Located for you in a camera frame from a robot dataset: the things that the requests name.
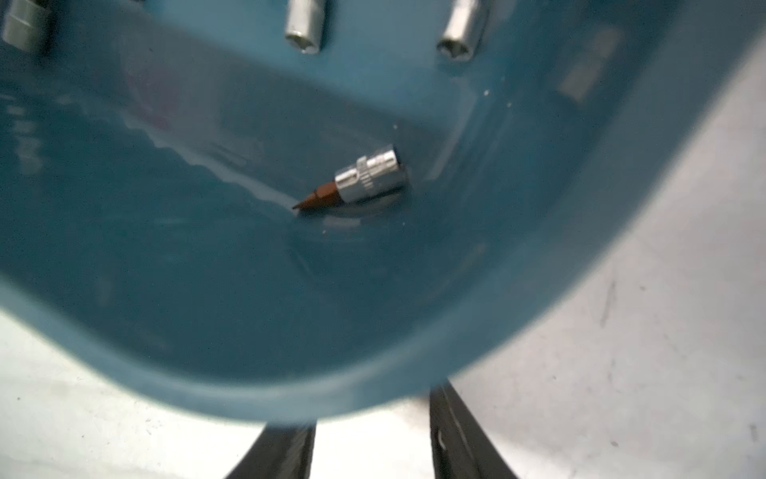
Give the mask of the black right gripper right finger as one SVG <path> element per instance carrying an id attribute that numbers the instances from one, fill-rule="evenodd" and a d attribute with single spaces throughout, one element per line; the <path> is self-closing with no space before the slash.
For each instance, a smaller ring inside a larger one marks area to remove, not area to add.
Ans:
<path id="1" fill-rule="evenodd" d="M 436 478 L 518 478 L 450 382 L 431 390 L 429 417 Z"/>

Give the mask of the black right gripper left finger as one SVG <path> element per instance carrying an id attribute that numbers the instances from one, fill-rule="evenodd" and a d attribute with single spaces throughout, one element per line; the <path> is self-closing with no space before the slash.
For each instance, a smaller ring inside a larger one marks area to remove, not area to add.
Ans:
<path id="1" fill-rule="evenodd" d="M 316 424 L 267 425 L 227 479 L 309 479 Z"/>

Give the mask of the dark teal plastic storage box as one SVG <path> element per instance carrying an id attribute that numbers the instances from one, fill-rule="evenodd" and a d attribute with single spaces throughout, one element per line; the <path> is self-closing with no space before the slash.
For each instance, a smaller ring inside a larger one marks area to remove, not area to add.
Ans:
<path id="1" fill-rule="evenodd" d="M 1 47 L 1 306 L 237 420 L 413 394 L 521 331 L 653 192 L 761 1 L 55 1 Z"/>

